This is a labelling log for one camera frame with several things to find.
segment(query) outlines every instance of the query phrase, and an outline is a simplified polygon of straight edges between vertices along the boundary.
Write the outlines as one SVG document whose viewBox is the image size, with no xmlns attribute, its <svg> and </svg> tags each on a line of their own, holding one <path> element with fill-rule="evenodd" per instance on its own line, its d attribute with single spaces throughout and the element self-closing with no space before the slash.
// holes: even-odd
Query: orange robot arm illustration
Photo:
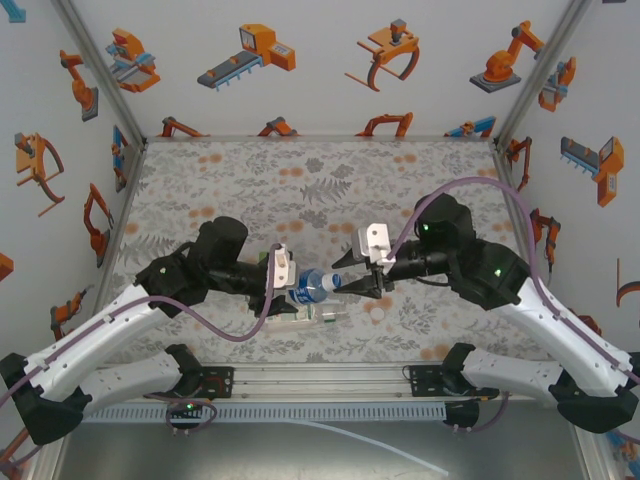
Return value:
<svg viewBox="0 0 640 480">
<path fill-rule="evenodd" d="M 556 262 L 556 240 L 558 239 L 558 233 L 560 232 L 562 225 L 560 225 L 560 222 L 553 217 L 544 217 L 540 215 L 539 208 L 533 210 L 530 216 L 531 224 L 533 226 L 533 237 L 536 244 L 542 239 L 542 229 L 547 229 L 544 256 L 549 265 L 549 274 L 551 274 L 553 265 Z"/>
<path fill-rule="evenodd" d="M 173 117 L 166 117 L 162 120 L 162 133 L 158 137 L 173 137 L 176 130 L 189 135 L 190 137 L 210 137 L 211 135 L 203 135 L 202 133 L 186 126 L 184 123 L 178 122 Z"/>
<path fill-rule="evenodd" d="M 413 113 L 409 112 L 405 115 L 389 115 L 385 113 L 384 115 L 380 115 L 379 117 L 374 117 L 367 123 L 367 126 L 364 130 L 358 134 L 356 137 L 373 137 L 374 129 L 380 125 L 381 123 L 398 123 L 398 128 L 396 130 L 396 137 L 404 137 L 413 121 Z"/>
<path fill-rule="evenodd" d="M 15 455 L 22 444 L 28 439 L 29 432 L 26 428 L 23 428 L 22 430 L 20 430 L 20 433 L 18 433 L 16 438 L 11 441 L 9 446 L 0 451 L 0 465 L 10 462 L 11 457 Z M 14 466 L 7 470 L 4 470 L 3 473 L 9 480 L 20 480 L 22 478 L 23 471 L 21 468 Z"/>
<path fill-rule="evenodd" d="M 64 333 L 62 332 L 61 328 L 62 325 L 67 323 L 80 312 L 82 308 L 82 300 L 84 299 L 87 292 L 92 288 L 93 285 L 89 285 L 84 290 L 76 293 L 73 299 L 67 301 L 61 307 L 51 307 L 51 330 L 53 331 L 53 335 L 56 341 L 64 337 Z"/>
<path fill-rule="evenodd" d="M 509 161 L 509 165 L 513 169 L 513 164 L 518 161 L 520 158 L 520 152 L 524 150 L 524 170 L 522 172 L 522 180 L 520 180 L 520 185 L 518 185 L 518 191 L 522 191 L 524 187 L 529 183 L 529 163 L 531 161 L 531 137 L 525 138 L 522 142 L 518 142 L 517 140 L 511 140 L 509 144 L 509 148 L 505 152 L 507 160 Z"/>
<path fill-rule="evenodd" d="M 512 67 L 518 60 L 523 45 L 535 52 L 534 58 L 538 58 L 544 47 L 544 42 L 531 32 L 531 22 L 528 20 L 511 30 L 511 36 L 513 40 L 509 48 L 494 53 L 487 61 L 487 69 L 469 79 L 487 93 L 501 90 L 521 80 Z"/>
<path fill-rule="evenodd" d="M 89 232 L 91 248 L 96 252 L 97 257 L 97 266 L 100 268 L 102 263 L 104 262 L 105 252 L 107 251 L 107 246 L 109 245 L 109 238 L 111 237 L 111 232 L 106 230 L 104 233 L 101 233 L 96 227 L 91 223 L 91 209 L 93 208 L 93 202 L 96 202 L 100 209 L 107 216 L 107 220 L 109 222 L 109 228 L 113 228 L 113 216 L 107 207 L 102 195 L 98 191 L 97 187 L 93 184 L 89 184 L 89 196 L 87 197 L 87 201 L 84 204 L 84 226 L 87 227 L 87 231 Z"/>
<path fill-rule="evenodd" d="M 76 70 L 84 61 L 80 55 L 67 55 L 60 50 L 60 64 L 66 68 L 73 78 L 71 90 L 76 101 L 82 107 L 82 121 L 86 122 L 98 116 L 98 88 L 89 88 Z"/>
</svg>

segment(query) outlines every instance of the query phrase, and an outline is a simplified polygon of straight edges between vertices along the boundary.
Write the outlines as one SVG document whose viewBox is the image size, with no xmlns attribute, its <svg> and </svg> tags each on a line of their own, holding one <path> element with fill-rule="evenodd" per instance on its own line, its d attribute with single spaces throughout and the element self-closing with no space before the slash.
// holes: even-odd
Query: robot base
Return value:
<svg viewBox="0 0 640 480">
<path fill-rule="evenodd" d="M 82 121 L 88 122 L 92 118 L 96 118 L 98 116 L 98 87 L 94 87 L 91 89 L 93 93 L 93 104 L 89 110 L 82 109 Z"/>
<path fill-rule="evenodd" d="M 476 87 L 484 90 L 487 93 L 497 92 L 498 90 L 502 90 L 503 88 L 510 87 L 511 85 L 515 85 L 522 80 L 515 73 L 511 75 L 509 80 L 505 80 L 504 82 L 487 82 L 484 79 L 484 73 L 479 73 L 478 75 L 474 75 L 469 79 L 471 83 L 473 83 Z"/>
</svg>

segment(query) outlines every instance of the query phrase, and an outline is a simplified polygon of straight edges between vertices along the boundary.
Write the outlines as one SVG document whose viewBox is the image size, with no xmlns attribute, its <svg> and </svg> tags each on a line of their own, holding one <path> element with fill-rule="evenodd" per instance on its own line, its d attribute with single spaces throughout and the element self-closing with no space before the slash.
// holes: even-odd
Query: orange robotic gripper drawing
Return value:
<svg viewBox="0 0 640 480">
<path fill-rule="evenodd" d="M 16 173 L 22 173 L 25 170 L 29 171 L 29 175 L 22 180 L 20 180 L 17 185 L 20 187 L 27 183 L 30 180 L 36 182 L 36 184 L 42 188 L 44 194 L 51 200 L 53 203 L 45 208 L 42 212 L 38 214 L 38 217 L 41 217 L 53 207 L 62 203 L 64 197 L 59 197 L 49 187 L 49 182 L 51 179 L 60 175 L 64 172 L 64 165 L 62 165 L 62 160 L 60 160 L 60 155 L 56 149 L 51 145 L 51 142 L 46 138 L 41 137 L 38 133 L 34 133 L 33 135 L 29 135 L 28 137 L 23 135 L 22 133 L 16 133 L 15 135 L 15 145 L 17 147 L 16 150 Z M 56 163 L 58 171 L 53 175 L 47 176 L 47 172 L 45 171 L 44 166 L 44 153 L 48 150 L 53 157 L 53 161 Z"/>
<path fill-rule="evenodd" d="M 358 41 L 359 46 L 371 52 L 373 55 L 373 59 L 371 60 L 372 65 L 369 69 L 369 74 L 367 75 L 367 81 L 365 82 L 364 80 L 360 80 L 351 73 L 345 73 L 347 77 L 369 87 L 374 92 L 379 92 L 380 89 L 376 87 L 375 83 L 378 70 L 382 69 L 400 80 L 406 80 L 409 75 L 411 75 L 411 72 L 413 72 L 413 69 L 418 63 L 418 59 L 420 58 L 420 47 L 418 47 L 419 38 L 407 30 L 406 22 L 398 19 L 395 22 L 391 22 L 389 27 L 372 33 L 368 38 L 379 47 L 372 48 L 367 44 Z M 409 64 L 401 73 L 396 73 L 390 68 L 385 67 L 385 65 L 391 60 L 404 53 L 410 53 L 411 59 L 409 60 Z"/>
<path fill-rule="evenodd" d="M 107 246 L 109 245 L 109 238 L 111 237 L 110 230 L 105 230 L 104 233 L 101 233 L 96 227 L 91 223 L 91 209 L 93 208 L 93 202 L 96 202 L 100 207 L 100 210 L 104 212 L 107 216 L 107 220 L 109 222 L 109 228 L 113 228 L 113 215 L 109 211 L 107 204 L 100 195 L 100 192 L 96 188 L 93 183 L 89 184 L 89 196 L 87 197 L 87 201 L 84 204 L 84 226 L 87 227 L 89 232 L 89 237 L 91 241 L 91 248 L 94 252 L 96 252 L 96 264 L 97 267 L 100 268 L 102 263 L 104 262 L 104 256 L 107 251 Z"/>
<path fill-rule="evenodd" d="M 133 93 L 144 92 L 160 81 L 153 55 L 145 52 L 142 42 L 121 28 L 113 32 L 113 42 L 106 50 L 113 57 L 109 68 L 118 86 Z"/>
<path fill-rule="evenodd" d="M 538 103 L 542 108 L 555 112 L 556 107 L 567 96 L 569 85 L 576 75 L 576 57 L 568 62 L 559 62 L 556 71 L 549 76 L 538 94 Z"/>
</svg>

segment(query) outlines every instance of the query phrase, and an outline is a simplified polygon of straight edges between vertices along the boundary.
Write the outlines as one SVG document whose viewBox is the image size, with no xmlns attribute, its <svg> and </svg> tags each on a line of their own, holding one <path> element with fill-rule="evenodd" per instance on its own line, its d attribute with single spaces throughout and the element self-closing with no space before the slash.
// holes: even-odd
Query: gray patterned table surface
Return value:
<svg viewBox="0 0 640 480">
<path fill-rule="evenodd" d="M 372 222 L 399 234 L 416 201 L 443 183 L 496 176 L 491 147 L 479 142 L 166 142 L 151 143 L 127 219 L 108 298 L 155 257 L 195 239 L 201 222 L 227 215 L 244 222 L 241 254 L 257 261 L 285 242 L 302 268 L 329 270 L 350 233 Z M 516 249 L 502 194 L 485 186 L 455 190 L 479 236 Z M 346 274 L 347 281 L 356 271 Z M 529 359 L 544 352 L 495 315 L 446 288 L 403 282 L 379 301 L 341 297 L 349 319 L 297 332 L 261 331 L 230 343 L 184 314 L 125 347 L 130 362 L 186 343 L 202 362 L 388 362 L 442 359 L 457 341 Z M 242 297 L 211 292 L 197 310 L 233 334 L 256 321 Z"/>
</svg>

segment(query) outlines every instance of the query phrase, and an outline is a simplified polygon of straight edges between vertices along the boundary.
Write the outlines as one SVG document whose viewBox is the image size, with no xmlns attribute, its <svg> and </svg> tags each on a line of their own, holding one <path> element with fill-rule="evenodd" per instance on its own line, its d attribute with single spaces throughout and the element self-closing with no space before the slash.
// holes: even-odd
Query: purple cable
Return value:
<svg viewBox="0 0 640 480">
<path fill-rule="evenodd" d="M 236 336 L 233 336 L 233 335 L 229 335 L 226 332 L 223 332 L 222 330 L 220 330 L 216 326 L 214 326 L 211 323 L 209 323 L 207 321 L 207 319 L 205 319 L 202 315 L 200 315 L 195 310 L 187 307 L 186 305 L 184 305 L 183 303 L 178 302 L 177 300 L 174 300 L 173 298 L 165 297 L 165 296 L 162 296 L 162 295 L 151 295 L 151 296 L 148 296 L 148 297 L 145 297 L 145 298 L 140 298 L 138 300 L 134 300 L 133 302 L 129 302 L 129 303 L 125 304 L 125 305 L 122 305 L 120 308 L 117 308 L 117 309 L 113 310 L 108 315 L 110 315 L 111 317 L 117 317 L 121 313 L 126 312 L 127 310 L 130 310 L 131 308 L 136 307 L 136 306 L 138 306 L 140 304 L 143 304 L 143 303 L 163 302 L 163 303 L 168 303 L 169 305 L 173 305 L 174 307 L 179 308 L 183 312 L 185 312 L 188 315 L 190 315 L 191 317 L 195 318 L 198 322 L 200 322 L 203 326 L 207 327 L 213 333 L 215 333 L 216 335 L 224 338 L 225 340 L 228 340 L 230 342 L 244 342 L 246 340 L 249 340 L 253 336 L 255 336 L 258 333 L 258 331 L 262 328 L 262 325 L 264 325 L 264 322 L 267 319 L 267 314 L 269 313 L 269 309 L 271 308 L 271 301 L 273 299 L 274 282 L 275 282 L 275 252 L 276 252 L 276 250 L 278 248 L 280 248 L 280 245 L 275 243 L 275 244 L 271 245 L 271 248 L 269 249 L 269 266 L 268 266 L 268 271 L 267 271 L 268 272 L 268 274 L 267 274 L 267 289 L 266 289 L 266 293 L 265 293 L 264 307 L 262 308 L 262 312 L 260 313 L 260 319 L 258 320 L 258 322 L 255 324 L 255 326 L 249 332 L 247 332 L 246 334 L 244 334 L 242 336 L 236 337 Z M 49 365 L 51 362 L 53 362 L 55 359 L 57 359 L 60 355 L 62 355 L 64 352 L 66 352 L 69 348 L 71 348 L 73 345 L 75 345 L 80 340 L 85 338 L 87 335 L 89 335 L 90 333 L 94 332 L 96 329 L 98 329 L 102 325 L 104 325 L 104 323 L 105 323 L 104 319 L 94 323 L 93 325 L 91 325 L 87 329 L 85 329 L 82 332 L 80 332 L 77 336 L 71 338 L 68 342 L 66 342 L 60 348 L 56 348 L 56 345 L 54 344 L 53 348 L 55 348 L 56 350 L 51 355 L 49 355 L 47 358 L 45 358 L 44 363 Z M 2 408 L 7 403 L 9 398 L 11 398 L 11 396 L 14 393 L 16 393 L 20 388 L 22 388 L 25 384 L 27 384 L 33 377 L 35 377 L 41 371 L 42 371 L 42 367 L 35 367 L 28 374 L 26 374 L 24 377 L 22 377 L 20 380 L 18 380 L 6 393 L 4 393 L 0 397 L 0 408 Z M 163 400 L 163 401 L 167 401 L 167 399 L 165 399 L 163 397 L 160 397 L 160 396 L 152 396 L 152 395 L 150 395 L 149 398 L 156 398 L 156 399 L 160 399 L 160 400 Z M 171 399 L 171 402 L 172 403 L 193 403 L 194 405 L 203 405 L 203 406 L 212 408 L 214 410 L 215 413 L 212 414 L 211 418 L 209 420 L 207 420 L 206 422 L 203 422 L 201 425 L 198 425 L 198 427 L 193 428 L 192 430 L 194 430 L 194 431 L 196 429 L 200 429 L 200 428 L 204 428 L 205 426 L 208 426 L 211 422 L 213 422 L 213 420 L 215 420 L 215 418 L 217 416 L 217 410 L 215 409 L 215 407 L 213 405 L 210 405 L 209 403 L 203 402 L 202 400 L 199 400 L 199 399 Z M 13 466 L 20 465 L 21 463 L 29 460 L 36 453 L 38 453 L 40 448 L 41 447 L 35 448 L 31 452 L 29 452 L 28 455 L 26 455 L 25 457 L 15 461 L 15 462 L 6 463 L 6 464 L 3 464 L 3 465 L 0 465 L 0 469 L 4 470 L 5 468 L 11 468 Z"/>
<path fill-rule="evenodd" d="M 387 255 L 387 259 L 391 260 L 391 259 L 393 259 L 393 257 L 396 256 L 396 254 L 398 253 L 398 250 L 400 250 L 400 247 L 402 246 L 402 242 L 405 241 L 405 239 L 407 238 L 409 233 L 413 230 L 413 225 L 415 224 L 415 222 L 420 217 L 420 214 L 422 214 L 422 212 L 437 197 L 439 197 L 443 193 L 448 192 L 452 188 L 461 187 L 461 186 L 464 186 L 464 185 L 470 185 L 470 184 L 474 184 L 474 183 L 476 183 L 476 184 L 478 184 L 478 183 L 479 184 L 485 184 L 485 185 L 493 185 L 494 187 L 497 187 L 497 188 L 501 189 L 503 192 L 509 194 L 509 196 L 511 198 L 513 198 L 513 200 L 516 202 L 516 204 L 520 208 L 520 211 L 522 212 L 523 217 L 525 219 L 528 218 L 528 216 L 529 216 L 529 208 L 528 208 L 527 204 L 525 203 L 524 199 L 522 198 L 522 196 L 514 188 L 511 188 L 510 186 L 508 186 L 508 185 L 506 185 L 506 184 L 504 184 L 502 182 L 499 182 L 498 180 L 494 180 L 492 178 L 486 178 L 486 177 L 459 178 L 457 180 L 453 180 L 453 181 L 451 181 L 449 183 L 446 183 L 446 184 L 442 185 L 441 187 L 437 188 L 431 195 L 429 195 L 428 198 L 426 198 L 416 208 L 415 212 L 413 212 L 413 215 L 411 215 L 411 217 L 407 221 L 407 224 L 405 225 L 404 229 L 402 230 L 402 233 L 400 233 L 400 236 L 398 237 L 398 240 L 396 241 L 395 245 L 391 249 L 391 252 L 389 253 L 389 255 Z M 529 257 L 529 267 L 531 268 L 531 279 L 533 281 L 533 285 L 534 285 L 536 291 L 538 292 L 538 295 L 540 296 L 540 299 L 542 300 L 542 303 L 544 303 L 544 305 L 551 311 L 551 313 L 553 314 L 553 318 L 554 319 L 559 319 L 571 331 L 573 331 L 573 333 L 575 333 L 578 337 L 580 337 L 582 340 L 584 340 L 596 352 L 598 352 L 600 355 L 602 355 L 602 357 L 605 360 L 607 360 L 609 363 L 611 363 L 611 365 L 613 365 L 615 368 L 617 368 L 622 373 L 624 373 L 634 383 L 636 383 L 636 385 L 640 385 L 640 377 L 638 377 L 636 374 L 634 374 L 633 371 L 624 370 L 621 367 L 621 362 L 617 358 L 615 358 L 609 352 L 607 352 L 605 349 L 600 347 L 600 345 L 598 345 L 598 343 L 596 341 L 594 341 L 588 334 L 583 332 L 571 320 L 569 320 L 568 318 L 564 317 L 560 313 L 560 310 L 558 308 L 556 308 L 556 306 L 551 302 L 549 297 L 547 297 L 547 294 L 544 292 L 544 289 L 542 287 L 542 279 L 541 279 L 541 276 L 540 276 L 540 269 L 538 268 L 538 264 L 536 262 L 536 247 L 535 247 L 535 241 L 534 241 L 534 236 L 533 236 L 533 226 L 531 225 L 531 222 L 529 222 L 529 221 L 525 221 L 524 223 L 527 226 L 527 247 L 528 247 L 528 255 L 527 256 Z"/>
<path fill-rule="evenodd" d="M 507 406 L 509 405 L 509 392 L 503 392 L 502 393 L 502 402 L 500 403 L 500 408 L 498 409 L 498 411 L 496 412 L 496 414 L 493 416 L 493 418 L 491 420 L 489 420 L 487 423 L 485 423 L 484 425 L 481 425 L 479 427 L 469 427 L 469 428 L 465 428 L 464 431 L 467 433 L 478 433 L 478 432 L 482 432 L 483 430 L 486 430 L 492 426 L 494 426 L 496 423 L 498 423 L 498 420 L 500 420 L 502 418 L 502 415 L 504 415 L 504 412 L 507 411 Z M 457 431 L 458 428 L 457 426 L 452 426 L 452 425 L 448 425 L 445 423 L 445 425 L 447 425 L 447 427 L 453 429 L 454 431 Z"/>
<path fill-rule="evenodd" d="M 87 329 L 83 330 L 82 332 L 80 332 L 78 334 L 77 337 L 72 338 L 70 341 L 68 341 L 62 347 L 56 348 L 55 352 L 53 352 L 51 355 L 49 355 L 47 358 L 44 359 L 44 363 L 49 365 L 56 358 L 58 358 L 60 355 L 62 355 L 64 352 L 66 352 L 69 348 L 71 348 L 73 345 L 78 343 L 80 340 L 85 338 L 90 333 L 94 332 L 96 329 L 98 329 L 102 325 L 104 325 L 104 320 L 98 321 L 98 322 L 94 323 L 93 325 L 91 325 L 90 327 L 88 327 Z M 24 377 L 22 377 L 20 380 L 18 380 L 16 383 L 14 383 L 13 386 L 9 390 L 7 390 L 7 392 L 4 393 L 2 395 L 2 397 L 0 397 L 0 408 L 2 408 L 5 403 L 7 403 L 9 398 L 11 398 L 11 396 L 14 393 L 16 393 L 18 390 L 20 390 L 25 384 L 27 384 L 33 377 L 35 377 L 41 371 L 42 371 L 42 367 L 35 367 L 33 370 L 31 370 L 29 373 L 27 373 Z M 32 458 L 36 453 L 38 453 L 41 448 L 42 448 L 42 446 L 37 446 L 36 448 L 31 450 L 27 455 L 25 455 L 24 457 L 16 460 L 15 462 L 4 463 L 4 464 L 0 465 L 0 470 L 11 469 L 13 467 L 17 467 L 17 466 L 21 465 L 22 463 L 24 463 L 27 460 L 29 460 L 30 458 Z"/>
<path fill-rule="evenodd" d="M 229 335 L 228 333 L 223 332 L 218 327 L 211 324 L 206 318 L 204 318 L 202 315 L 200 315 L 198 312 L 196 312 L 192 308 L 187 307 L 183 303 L 178 302 L 173 298 L 165 297 L 163 295 L 151 295 L 148 297 L 139 298 L 138 300 L 134 300 L 133 302 L 127 303 L 126 305 L 123 305 L 120 308 L 117 308 L 116 310 L 112 311 L 110 315 L 113 317 L 117 317 L 118 315 L 120 315 L 123 312 L 126 312 L 130 308 L 135 307 L 137 305 L 141 305 L 143 303 L 163 302 L 163 303 L 168 303 L 169 305 L 173 305 L 176 308 L 179 308 L 184 313 L 186 313 L 187 315 L 197 320 L 202 326 L 206 327 L 207 329 L 209 329 L 219 337 L 224 338 L 225 340 L 228 340 L 229 342 L 245 342 L 250 338 L 254 337 L 258 333 L 258 331 L 262 328 L 262 325 L 264 325 L 264 322 L 267 320 L 267 315 L 269 313 L 269 309 L 271 308 L 271 300 L 273 299 L 273 290 L 274 290 L 273 284 L 275 282 L 275 252 L 278 248 L 280 248 L 280 245 L 277 243 L 274 243 L 273 245 L 271 245 L 271 248 L 269 249 L 269 267 L 268 267 L 269 274 L 267 275 L 267 291 L 265 293 L 265 302 L 264 302 L 264 307 L 262 307 L 262 312 L 260 313 L 260 319 L 249 332 L 239 337 L 236 337 L 234 335 Z"/>
</svg>

